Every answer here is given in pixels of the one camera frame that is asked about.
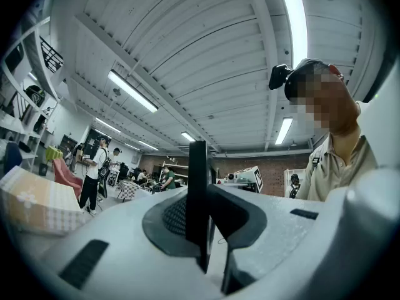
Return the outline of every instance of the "trash bin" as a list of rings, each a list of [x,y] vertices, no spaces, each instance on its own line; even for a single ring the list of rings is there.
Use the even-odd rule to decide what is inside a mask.
[[[48,165],[46,163],[39,164],[39,175],[46,177],[48,173]]]

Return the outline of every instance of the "person in green shirt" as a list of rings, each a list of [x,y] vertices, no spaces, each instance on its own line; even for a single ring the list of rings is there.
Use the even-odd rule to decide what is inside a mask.
[[[162,172],[165,174],[166,182],[161,186],[161,190],[164,188],[167,189],[175,189],[175,174],[168,169],[167,166],[164,166]]]

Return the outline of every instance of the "tube light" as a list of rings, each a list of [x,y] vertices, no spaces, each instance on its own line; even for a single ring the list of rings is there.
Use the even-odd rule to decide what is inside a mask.
[[[95,129],[98,133],[101,133],[101,134],[103,134],[103,135],[105,135],[106,137],[109,137],[110,139],[112,139],[112,137],[110,137],[110,136],[108,136],[107,134],[105,134],[104,132],[101,132],[100,130],[98,130],[98,129]]]
[[[31,74],[31,73],[28,73],[28,76],[31,77],[32,79],[34,79],[35,81],[38,80],[38,79],[36,79],[36,77],[35,77],[33,74]]]
[[[140,142],[141,144],[144,144],[144,145],[147,146],[147,147],[150,147],[151,149],[154,149],[154,150],[157,150],[157,151],[158,151],[158,149],[157,149],[156,147],[152,147],[152,146],[150,146],[150,144],[144,143],[144,142],[141,141],[141,140],[139,140],[139,142]]]
[[[282,142],[284,141],[286,135],[288,134],[289,128],[291,126],[293,122],[293,118],[292,117],[286,117],[285,119],[283,119],[282,122],[282,127],[281,130],[277,136],[276,142],[275,144],[282,144]]]
[[[308,56],[306,13],[303,0],[284,0],[292,36],[292,67]]]
[[[134,98],[138,103],[142,104],[144,107],[149,109],[152,113],[155,113],[158,108],[151,103],[145,96],[143,96],[139,91],[135,90],[131,84],[129,84],[123,77],[121,77],[117,72],[111,70],[108,73],[108,79],[119,86],[123,91],[128,93],[132,98]]]
[[[134,147],[134,146],[131,146],[130,144],[128,144],[128,143],[125,143],[125,145],[127,145],[128,147],[131,147],[131,148],[133,148],[133,149],[135,149],[135,150],[138,150],[138,151],[140,151],[140,149],[138,149],[138,148],[136,148],[136,147]]]
[[[181,133],[187,140],[189,140],[191,143],[193,142],[193,141],[196,141],[195,139],[193,139],[193,137],[190,135],[190,134],[188,134],[187,132],[182,132]]]
[[[96,120],[99,121],[100,123],[103,123],[105,126],[111,128],[112,130],[115,130],[115,131],[117,131],[118,133],[120,133],[120,130],[118,130],[118,129],[112,127],[112,126],[110,126],[108,123],[105,123],[103,120],[100,120],[98,117],[96,118]]]

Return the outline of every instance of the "black pants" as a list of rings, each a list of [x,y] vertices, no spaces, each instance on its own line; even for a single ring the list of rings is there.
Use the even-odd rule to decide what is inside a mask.
[[[81,198],[79,200],[79,207],[81,207],[82,209],[89,198],[90,208],[92,210],[95,210],[97,195],[98,195],[98,180],[86,176],[85,181],[83,182]]]

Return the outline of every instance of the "flower pattern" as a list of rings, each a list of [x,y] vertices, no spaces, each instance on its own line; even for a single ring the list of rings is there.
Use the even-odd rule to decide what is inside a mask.
[[[24,203],[24,207],[26,209],[30,209],[33,204],[37,203],[35,195],[28,194],[27,192],[21,192],[20,194],[18,194],[17,199],[20,203]]]

